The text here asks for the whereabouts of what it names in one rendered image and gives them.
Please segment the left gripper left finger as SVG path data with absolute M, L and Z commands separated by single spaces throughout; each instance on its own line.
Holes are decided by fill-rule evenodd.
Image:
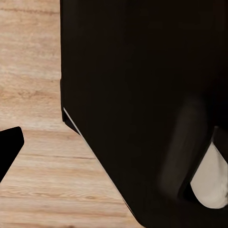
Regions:
M 0 183 L 24 144 L 20 126 L 0 132 Z

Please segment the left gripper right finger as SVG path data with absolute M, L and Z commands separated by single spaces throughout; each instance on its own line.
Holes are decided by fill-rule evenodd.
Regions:
M 217 127 L 213 143 L 228 164 L 228 128 Z

